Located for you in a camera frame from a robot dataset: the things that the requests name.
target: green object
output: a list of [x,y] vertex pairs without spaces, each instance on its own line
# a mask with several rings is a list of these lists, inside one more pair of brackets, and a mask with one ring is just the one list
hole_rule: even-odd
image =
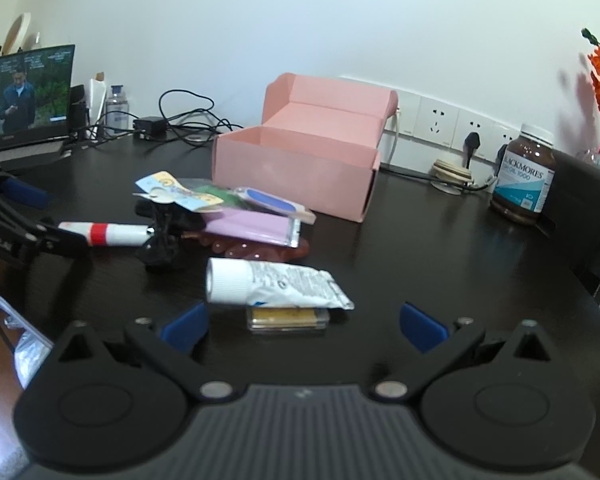
[[221,206],[235,207],[238,209],[251,209],[251,207],[244,200],[222,187],[216,187],[212,184],[205,184],[204,186],[192,189],[192,191],[197,191],[198,193],[209,193],[209,195],[214,195],[218,198],[221,198],[224,202],[221,204]]
[[598,41],[598,38],[596,38],[590,31],[588,28],[583,28],[581,30],[582,33],[582,37],[585,40],[589,40],[589,43],[595,46],[600,46],[600,42]]

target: monitor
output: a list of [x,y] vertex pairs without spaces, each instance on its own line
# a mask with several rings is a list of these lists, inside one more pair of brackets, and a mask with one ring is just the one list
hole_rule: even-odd
[[75,45],[0,57],[0,150],[68,135]]

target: box flap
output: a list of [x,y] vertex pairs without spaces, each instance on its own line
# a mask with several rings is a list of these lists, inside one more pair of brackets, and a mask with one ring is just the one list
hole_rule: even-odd
[[377,147],[395,114],[394,90],[285,73],[267,86],[263,124]]

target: purple tube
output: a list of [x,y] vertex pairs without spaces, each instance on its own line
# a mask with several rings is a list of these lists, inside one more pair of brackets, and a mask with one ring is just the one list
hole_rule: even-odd
[[230,208],[202,213],[202,216],[206,222],[205,233],[298,247],[301,222],[295,218]]

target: man on screen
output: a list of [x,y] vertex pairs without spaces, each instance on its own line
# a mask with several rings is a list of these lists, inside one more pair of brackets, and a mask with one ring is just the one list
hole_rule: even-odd
[[36,118],[36,93],[27,81],[24,66],[16,67],[11,76],[13,83],[4,89],[0,101],[2,130],[6,134],[27,130]]

